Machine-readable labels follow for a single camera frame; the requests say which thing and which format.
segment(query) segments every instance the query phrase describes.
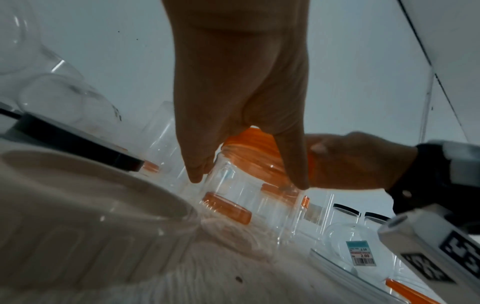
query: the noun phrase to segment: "price label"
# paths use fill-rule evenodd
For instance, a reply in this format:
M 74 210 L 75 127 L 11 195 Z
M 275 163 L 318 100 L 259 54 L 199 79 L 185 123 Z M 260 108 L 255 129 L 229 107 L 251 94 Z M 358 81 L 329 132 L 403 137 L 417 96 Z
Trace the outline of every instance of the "price label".
M 346 242 L 354 266 L 376 266 L 374 255 L 367 241 Z

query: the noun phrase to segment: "black lid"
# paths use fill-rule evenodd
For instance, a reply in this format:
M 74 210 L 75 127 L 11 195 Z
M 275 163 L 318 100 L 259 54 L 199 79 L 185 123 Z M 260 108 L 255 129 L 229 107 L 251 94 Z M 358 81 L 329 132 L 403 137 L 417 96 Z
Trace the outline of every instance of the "black lid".
M 139 171 L 144 164 L 143 160 L 127 151 L 120 151 L 108 142 L 38 114 L 24 113 L 7 135 L 10 132 L 11 137 L 15 137 L 15 131 L 26 135 L 28 139 L 34 139 L 29 143 L 42 144 L 120 170 Z
M 365 219 L 369 219 L 371 221 L 374 221 L 375 223 L 379 224 L 385 224 L 390 218 L 378 213 L 373 213 L 373 212 L 365 212 Z
M 360 211 L 358 210 L 355 210 L 353 208 L 350 208 L 348 206 L 345 206 L 345 205 L 340 205 L 340 204 L 333 204 L 333 207 L 338 210 L 338 211 L 341 211 L 343 213 L 346 213 L 348 215 L 352 215 L 352 216 L 356 216 L 356 217 L 359 217 L 360 216 Z

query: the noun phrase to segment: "sticker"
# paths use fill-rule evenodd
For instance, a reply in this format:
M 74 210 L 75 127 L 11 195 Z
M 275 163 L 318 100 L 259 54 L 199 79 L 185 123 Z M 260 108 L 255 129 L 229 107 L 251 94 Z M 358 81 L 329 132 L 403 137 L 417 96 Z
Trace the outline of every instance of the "sticker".
M 354 266 L 376 266 L 367 241 L 346 242 Z
M 455 283 L 445 272 L 421 253 L 402 253 L 401 256 L 430 281 Z
M 480 279 L 480 248 L 473 242 L 460 233 L 452 231 L 440 245 L 440 250 L 474 277 Z

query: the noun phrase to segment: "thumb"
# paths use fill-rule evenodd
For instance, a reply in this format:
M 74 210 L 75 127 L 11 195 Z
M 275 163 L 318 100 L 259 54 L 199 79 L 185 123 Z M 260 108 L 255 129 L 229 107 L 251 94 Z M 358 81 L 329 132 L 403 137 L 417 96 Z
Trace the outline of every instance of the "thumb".
M 308 189 L 310 185 L 303 123 L 273 137 L 292 183 L 301 190 Z

